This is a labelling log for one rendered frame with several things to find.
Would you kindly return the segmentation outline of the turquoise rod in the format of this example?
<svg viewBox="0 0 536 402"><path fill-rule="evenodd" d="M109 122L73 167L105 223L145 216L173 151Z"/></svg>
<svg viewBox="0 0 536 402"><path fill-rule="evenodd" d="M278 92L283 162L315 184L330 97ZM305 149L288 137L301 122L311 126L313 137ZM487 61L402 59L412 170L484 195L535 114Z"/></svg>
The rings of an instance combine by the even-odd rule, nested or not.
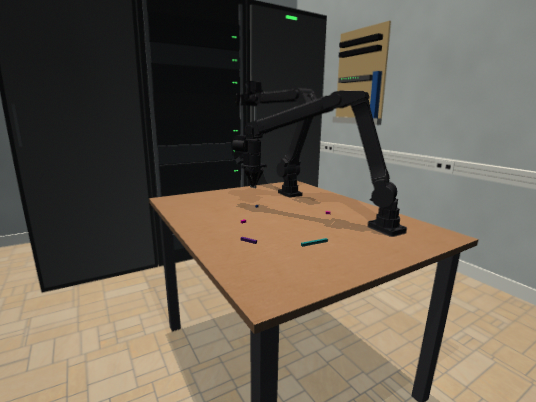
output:
<svg viewBox="0 0 536 402"><path fill-rule="evenodd" d="M302 242L301 243L301 246L309 246L309 245L314 245L314 244L319 244L319 243L324 243L324 242L328 242L328 239L327 238L324 238L324 239L318 239L318 240L313 240L313 241L308 241L308 242Z"/></svg>

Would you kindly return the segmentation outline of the purple rod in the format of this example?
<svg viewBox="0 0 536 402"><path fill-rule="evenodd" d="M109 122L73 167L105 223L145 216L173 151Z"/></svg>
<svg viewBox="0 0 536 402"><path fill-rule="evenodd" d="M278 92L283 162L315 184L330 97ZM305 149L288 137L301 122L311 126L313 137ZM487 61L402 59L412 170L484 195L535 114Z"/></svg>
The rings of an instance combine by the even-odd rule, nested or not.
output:
<svg viewBox="0 0 536 402"><path fill-rule="evenodd" d="M249 242L249 243L254 243L254 244L257 243L257 240L250 239L250 238L246 238L246 237L241 237L241 241L245 241L245 242Z"/></svg>

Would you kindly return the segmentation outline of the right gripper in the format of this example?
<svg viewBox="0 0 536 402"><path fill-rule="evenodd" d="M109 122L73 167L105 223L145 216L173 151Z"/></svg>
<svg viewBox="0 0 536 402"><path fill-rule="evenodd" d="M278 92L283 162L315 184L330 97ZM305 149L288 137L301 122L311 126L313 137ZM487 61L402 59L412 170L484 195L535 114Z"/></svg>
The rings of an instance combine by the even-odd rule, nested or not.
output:
<svg viewBox="0 0 536 402"><path fill-rule="evenodd" d="M249 99L244 100L244 94L236 94L235 103L237 106L240 106L240 98L241 98L241 105L247 105L247 106L257 106L257 104L251 104Z"/></svg>

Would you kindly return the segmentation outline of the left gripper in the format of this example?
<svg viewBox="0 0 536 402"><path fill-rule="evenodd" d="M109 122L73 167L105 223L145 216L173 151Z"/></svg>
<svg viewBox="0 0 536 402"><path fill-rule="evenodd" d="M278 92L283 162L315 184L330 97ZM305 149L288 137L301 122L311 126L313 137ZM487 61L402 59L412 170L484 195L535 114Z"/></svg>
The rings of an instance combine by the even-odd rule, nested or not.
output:
<svg viewBox="0 0 536 402"><path fill-rule="evenodd" d="M250 184L252 187L256 186L258 183L258 180L260 179L262 173L263 173L263 167L266 167L266 164L261 163L261 153L250 153L249 154L249 166L248 165L241 165L241 168L245 169L245 173L250 181ZM264 166L260 166L264 165ZM250 176L251 175L251 176Z"/></svg>

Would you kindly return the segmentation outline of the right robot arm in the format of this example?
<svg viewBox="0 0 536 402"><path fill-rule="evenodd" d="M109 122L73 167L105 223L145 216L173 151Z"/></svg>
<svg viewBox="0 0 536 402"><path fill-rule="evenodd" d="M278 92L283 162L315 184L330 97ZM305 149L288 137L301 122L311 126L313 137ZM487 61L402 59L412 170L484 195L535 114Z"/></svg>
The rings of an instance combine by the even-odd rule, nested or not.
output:
<svg viewBox="0 0 536 402"><path fill-rule="evenodd" d="M317 99L314 91L311 89L296 88L292 90L263 92L261 81L246 81L245 85L249 93L244 94L244 100L249 99L251 104L297 101L301 105ZM284 179L282 189L279 189L278 193L284 196L302 196L302 192L298 191L297 185L297 175L300 173L301 163L299 157L312 119L313 117L297 122L289 150L285 158L281 159L281 162L277 164L277 174Z"/></svg>

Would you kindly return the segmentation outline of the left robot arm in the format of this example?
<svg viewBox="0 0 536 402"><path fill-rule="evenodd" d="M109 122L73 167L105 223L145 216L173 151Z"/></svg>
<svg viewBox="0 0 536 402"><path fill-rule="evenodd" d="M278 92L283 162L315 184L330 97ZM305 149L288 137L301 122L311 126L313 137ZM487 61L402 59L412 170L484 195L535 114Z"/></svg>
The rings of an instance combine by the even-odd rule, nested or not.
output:
<svg viewBox="0 0 536 402"><path fill-rule="evenodd" d="M252 153L252 155L253 153L261 152L261 141L257 138L262 138L263 134L327 113L328 111L333 111L335 108L345 108L352 103L351 108L354 112L361 136L371 173L371 180L372 183L374 182L374 191L372 192L372 200L370 199L370 201L373 201L379 207L378 218L368 221L368 226L389 235L404 233L407 231L407 227L399 225L398 199L396 199L397 188L392 182L387 181L390 177L371 113L369 98L368 92L364 91L335 91L329 96L323 96L276 115L250 122L245 126L246 136L234 136L232 143L234 160L237 164L243 163L243 165L249 166L248 152ZM253 138L253 136L257 138Z"/></svg>

